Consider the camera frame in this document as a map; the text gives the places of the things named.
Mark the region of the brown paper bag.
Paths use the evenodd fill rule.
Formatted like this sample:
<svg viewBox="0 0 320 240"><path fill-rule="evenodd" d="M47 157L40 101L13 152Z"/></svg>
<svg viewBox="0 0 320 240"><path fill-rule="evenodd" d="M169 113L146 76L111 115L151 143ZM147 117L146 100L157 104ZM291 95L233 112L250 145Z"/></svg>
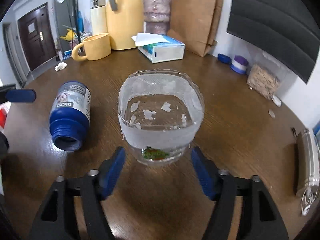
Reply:
<svg viewBox="0 0 320 240"><path fill-rule="evenodd" d="M217 44L224 0L171 0L167 35L183 42L186 50L206 56Z"/></svg>

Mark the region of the clear plastic santa cup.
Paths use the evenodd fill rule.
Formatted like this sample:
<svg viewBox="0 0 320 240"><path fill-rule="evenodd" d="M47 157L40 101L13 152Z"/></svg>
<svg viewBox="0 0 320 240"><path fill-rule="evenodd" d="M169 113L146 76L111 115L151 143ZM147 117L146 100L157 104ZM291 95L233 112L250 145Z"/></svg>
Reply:
<svg viewBox="0 0 320 240"><path fill-rule="evenodd" d="M164 166L189 152L204 119L204 100L185 73L140 70L120 88L118 119L135 159L146 166Z"/></svg>

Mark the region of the purple white small jar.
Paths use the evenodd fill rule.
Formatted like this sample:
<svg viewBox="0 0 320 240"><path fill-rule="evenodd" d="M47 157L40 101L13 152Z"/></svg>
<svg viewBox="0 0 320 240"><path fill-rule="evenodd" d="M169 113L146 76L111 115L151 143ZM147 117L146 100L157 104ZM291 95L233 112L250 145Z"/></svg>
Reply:
<svg viewBox="0 0 320 240"><path fill-rule="evenodd" d="M231 61L230 68L238 74L245 75L247 72L248 61L240 55L235 55Z"/></svg>

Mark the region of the blue supplement bottle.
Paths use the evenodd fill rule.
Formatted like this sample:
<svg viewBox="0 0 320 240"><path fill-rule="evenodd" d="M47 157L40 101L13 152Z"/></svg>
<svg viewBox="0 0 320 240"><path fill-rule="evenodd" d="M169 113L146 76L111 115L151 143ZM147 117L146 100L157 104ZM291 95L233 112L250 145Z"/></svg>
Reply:
<svg viewBox="0 0 320 240"><path fill-rule="evenodd" d="M91 93L79 81L61 85L49 116L53 144L67 152L81 148L90 126Z"/></svg>

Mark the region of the white thermos bottle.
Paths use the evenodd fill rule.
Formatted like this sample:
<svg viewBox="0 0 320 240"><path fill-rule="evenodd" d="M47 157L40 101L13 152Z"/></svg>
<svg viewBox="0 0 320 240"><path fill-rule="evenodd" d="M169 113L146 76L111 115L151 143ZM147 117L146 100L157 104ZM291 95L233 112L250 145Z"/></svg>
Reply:
<svg viewBox="0 0 320 240"><path fill-rule="evenodd" d="M93 35L107 32L106 0L90 1L91 25Z"/></svg>

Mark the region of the stainless steel tumbler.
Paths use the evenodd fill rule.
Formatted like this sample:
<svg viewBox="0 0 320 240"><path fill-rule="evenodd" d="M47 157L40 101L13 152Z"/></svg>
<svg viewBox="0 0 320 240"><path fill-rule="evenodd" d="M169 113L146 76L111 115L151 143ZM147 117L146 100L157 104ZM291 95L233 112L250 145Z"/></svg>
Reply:
<svg viewBox="0 0 320 240"><path fill-rule="evenodd" d="M306 216L319 195L319 154L313 130L300 133L291 128L297 149L296 196L300 199L301 214Z"/></svg>

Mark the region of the pink textured vase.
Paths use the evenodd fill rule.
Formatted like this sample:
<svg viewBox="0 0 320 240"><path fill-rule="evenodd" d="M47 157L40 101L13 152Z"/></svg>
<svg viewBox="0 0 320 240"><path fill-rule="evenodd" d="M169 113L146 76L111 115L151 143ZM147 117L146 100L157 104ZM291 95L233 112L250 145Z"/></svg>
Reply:
<svg viewBox="0 0 320 240"><path fill-rule="evenodd" d="M145 32L166 35L170 28L171 0L143 0Z"/></svg>

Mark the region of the dark wooden door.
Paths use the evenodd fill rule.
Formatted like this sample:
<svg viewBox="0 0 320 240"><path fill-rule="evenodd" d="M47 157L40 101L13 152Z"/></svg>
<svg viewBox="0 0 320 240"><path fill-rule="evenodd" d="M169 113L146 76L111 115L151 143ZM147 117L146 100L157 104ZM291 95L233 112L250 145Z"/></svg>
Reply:
<svg viewBox="0 0 320 240"><path fill-rule="evenodd" d="M23 52L31 71L56 57L47 3L19 18L17 23Z"/></svg>

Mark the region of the blue bottle cap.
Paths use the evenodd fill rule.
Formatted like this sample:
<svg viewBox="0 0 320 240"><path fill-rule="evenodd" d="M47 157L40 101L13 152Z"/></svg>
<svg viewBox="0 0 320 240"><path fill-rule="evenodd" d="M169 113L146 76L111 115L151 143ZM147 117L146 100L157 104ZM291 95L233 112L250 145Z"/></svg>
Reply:
<svg viewBox="0 0 320 240"><path fill-rule="evenodd" d="M231 64L232 59L224 54L218 54L217 59L224 64Z"/></svg>

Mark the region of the crumpled white tissue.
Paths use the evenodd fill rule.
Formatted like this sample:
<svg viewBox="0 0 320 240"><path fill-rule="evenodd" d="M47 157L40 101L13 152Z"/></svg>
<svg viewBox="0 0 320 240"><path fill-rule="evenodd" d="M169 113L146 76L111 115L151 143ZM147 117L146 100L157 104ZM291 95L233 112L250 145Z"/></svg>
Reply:
<svg viewBox="0 0 320 240"><path fill-rule="evenodd" d="M55 71L58 72L60 70L63 70L67 67L67 63L60 62L57 66L55 66Z"/></svg>

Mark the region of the yellow mug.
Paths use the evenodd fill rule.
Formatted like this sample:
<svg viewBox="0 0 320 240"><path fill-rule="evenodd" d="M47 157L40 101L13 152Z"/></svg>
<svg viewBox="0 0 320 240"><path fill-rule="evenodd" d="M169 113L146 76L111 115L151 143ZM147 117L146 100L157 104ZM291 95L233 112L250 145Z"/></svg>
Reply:
<svg viewBox="0 0 320 240"><path fill-rule="evenodd" d="M85 55L80 56L78 51L84 48ZM75 61L96 61L111 54L111 43L109 33L101 33L87 37L83 42L77 44L72 50L72 58Z"/></svg>

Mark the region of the yellow thermos jug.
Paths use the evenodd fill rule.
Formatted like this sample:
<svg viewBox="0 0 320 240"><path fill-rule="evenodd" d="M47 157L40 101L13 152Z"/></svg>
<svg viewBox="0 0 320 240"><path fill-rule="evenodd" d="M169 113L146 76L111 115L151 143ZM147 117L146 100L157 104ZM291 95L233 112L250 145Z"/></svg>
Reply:
<svg viewBox="0 0 320 240"><path fill-rule="evenodd" d="M135 48L133 36L143 32L143 0L108 0L107 29L113 50Z"/></svg>

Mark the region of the tissue box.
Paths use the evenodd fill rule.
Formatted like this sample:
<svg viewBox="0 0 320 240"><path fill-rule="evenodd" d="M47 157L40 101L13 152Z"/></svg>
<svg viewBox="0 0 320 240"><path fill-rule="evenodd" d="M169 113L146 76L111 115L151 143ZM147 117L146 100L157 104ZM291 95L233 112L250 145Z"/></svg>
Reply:
<svg viewBox="0 0 320 240"><path fill-rule="evenodd" d="M152 63L181 60L185 44L161 34L138 33L131 37L138 50Z"/></svg>

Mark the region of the black tripod stand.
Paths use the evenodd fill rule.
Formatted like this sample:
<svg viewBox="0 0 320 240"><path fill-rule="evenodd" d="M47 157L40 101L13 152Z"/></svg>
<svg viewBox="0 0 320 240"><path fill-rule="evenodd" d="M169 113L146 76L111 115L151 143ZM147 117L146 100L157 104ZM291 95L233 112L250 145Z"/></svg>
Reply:
<svg viewBox="0 0 320 240"><path fill-rule="evenodd" d="M72 0L72 6L73 6L76 35L77 35L77 39L78 39L78 44L80 44L81 43L81 35L80 35L79 24L78 24L78 11L76 8L76 0Z"/></svg>

